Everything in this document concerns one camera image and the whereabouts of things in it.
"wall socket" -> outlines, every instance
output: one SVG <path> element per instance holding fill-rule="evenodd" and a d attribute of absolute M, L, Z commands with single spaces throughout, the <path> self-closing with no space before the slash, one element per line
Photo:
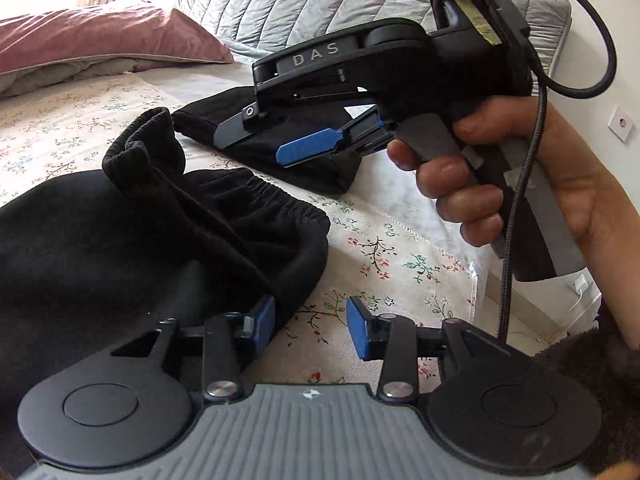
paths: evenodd
<path fill-rule="evenodd" d="M 633 129 L 634 122 L 631 117 L 625 114 L 619 106 L 616 106 L 609 121 L 609 130 L 614 132 L 622 142 L 625 142 Z"/>
<path fill-rule="evenodd" d="M 586 287 L 584 286 L 584 282 L 579 283 L 582 281 L 582 279 L 584 279 L 584 281 L 586 282 Z M 571 275 L 568 276 L 566 281 L 566 286 L 567 288 L 574 293 L 576 296 L 580 296 L 580 292 L 578 292 L 578 285 L 581 285 L 581 288 L 585 289 L 583 291 L 583 293 L 586 292 L 586 289 L 589 288 L 591 286 L 591 284 L 593 283 L 593 278 L 591 277 L 590 274 L 588 274 L 587 272 L 583 271 L 580 274 L 578 274 L 577 276 Z"/>

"black circular disc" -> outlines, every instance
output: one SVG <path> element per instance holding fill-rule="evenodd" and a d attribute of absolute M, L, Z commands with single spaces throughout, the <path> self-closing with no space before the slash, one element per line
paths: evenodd
<path fill-rule="evenodd" d="M 136 393 L 121 384 L 89 384 L 65 399 L 62 409 L 83 426 L 110 426 L 127 418 L 138 407 Z"/>
<path fill-rule="evenodd" d="M 600 431 L 579 384 L 528 359 L 479 360 L 431 394 L 427 418 L 467 462 L 502 474 L 545 474 L 577 462 Z"/>
<path fill-rule="evenodd" d="M 98 354 L 37 384 L 18 409 L 22 436 L 40 457 L 79 469 L 122 467 L 161 452 L 190 423 L 191 400 L 144 361 Z"/>

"yellow tape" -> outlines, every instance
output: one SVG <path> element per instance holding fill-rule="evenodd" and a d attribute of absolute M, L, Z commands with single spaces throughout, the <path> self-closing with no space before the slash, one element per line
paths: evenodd
<path fill-rule="evenodd" d="M 466 14 L 473 26 L 492 45 L 500 45 L 500 37 L 495 33 L 489 22 L 482 15 L 482 12 L 473 4 L 471 0 L 455 0 L 462 12 Z"/>

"black cloth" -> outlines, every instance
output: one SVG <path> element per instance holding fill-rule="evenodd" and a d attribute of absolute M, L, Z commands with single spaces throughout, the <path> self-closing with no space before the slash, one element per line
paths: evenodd
<path fill-rule="evenodd" d="M 213 134 L 218 125 L 254 101 L 254 88 L 243 86 L 190 103 L 174 112 L 175 130 L 213 147 Z M 343 152 L 283 168 L 276 162 L 276 151 L 292 140 L 325 128 L 341 128 L 349 121 L 351 116 L 338 104 L 299 108 L 292 110 L 287 119 L 276 126 L 247 137 L 222 153 L 294 186 L 341 195 L 347 192 L 356 177 L 362 160 L 360 155 Z"/>
<path fill-rule="evenodd" d="M 59 176 L 0 208 L 0 468 L 31 463 L 16 424 L 39 381 L 139 330 L 193 260 L 208 312 L 276 298 L 276 329 L 326 265 L 330 223 L 246 169 L 183 174 L 166 108 L 113 143 L 102 171 Z"/>

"blue gripper pad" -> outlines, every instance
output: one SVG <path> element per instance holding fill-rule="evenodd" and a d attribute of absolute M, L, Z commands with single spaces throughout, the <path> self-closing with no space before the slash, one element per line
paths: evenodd
<path fill-rule="evenodd" d="M 358 307 L 351 298 L 347 300 L 347 327 L 351 334 L 351 341 L 358 357 L 363 361 L 371 359 L 369 339 L 367 338 L 367 323 L 360 314 Z"/>
<path fill-rule="evenodd" d="M 262 300 L 262 305 L 255 315 L 254 337 L 255 357 L 260 357 L 267 348 L 276 324 L 276 303 L 273 296 Z"/>
<path fill-rule="evenodd" d="M 291 166 L 325 153 L 331 153 L 344 139 L 342 130 L 327 128 L 314 134 L 283 144 L 276 152 L 276 162 Z"/>

